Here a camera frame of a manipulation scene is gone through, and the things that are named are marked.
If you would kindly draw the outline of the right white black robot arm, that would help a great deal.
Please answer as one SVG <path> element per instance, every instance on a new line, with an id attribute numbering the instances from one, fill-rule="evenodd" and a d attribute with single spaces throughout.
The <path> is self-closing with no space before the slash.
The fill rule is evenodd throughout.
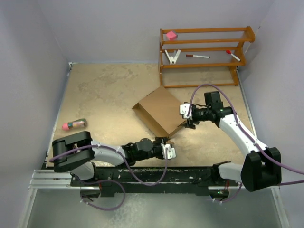
<path id="1" fill-rule="evenodd" d="M 210 121 L 230 137 L 245 157 L 242 165 L 230 161 L 213 165 L 212 182 L 222 186 L 233 180 L 242 183 L 250 192 L 280 184 L 280 151 L 258 140 L 234 115 L 232 107 L 223 105 L 218 91 L 205 93 L 204 97 L 205 105 L 180 105 L 185 127 L 195 129 L 200 122 Z"/>

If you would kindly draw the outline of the brown cardboard box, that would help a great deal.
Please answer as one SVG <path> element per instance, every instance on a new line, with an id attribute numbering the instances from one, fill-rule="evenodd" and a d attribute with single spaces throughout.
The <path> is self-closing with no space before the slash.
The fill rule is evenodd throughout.
<path id="1" fill-rule="evenodd" d="M 172 138 L 185 123 L 179 113 L 181 104 L 166 88 L 160 86 L 132 109 L 155 136 Z"/>

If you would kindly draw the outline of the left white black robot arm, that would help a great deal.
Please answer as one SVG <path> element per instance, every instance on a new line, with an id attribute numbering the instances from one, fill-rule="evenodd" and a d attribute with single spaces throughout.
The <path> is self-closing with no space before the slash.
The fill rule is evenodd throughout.
<path id="1" fill-rule="evenodd" d="M 136 162 L 157 158 L 170 160 L 176 157 L 173 144 L 167 137 L 156 137 L 154 141 L 143 138 L 121 146 L 110 146 L 93 140 L 90 132 L 82 131 L 52 142 L 55 172 L 70 172 L 86 186 L 97 183 L 98 175 L 93 161 L 106 162 L 115 167 L 130 167 Z"/>

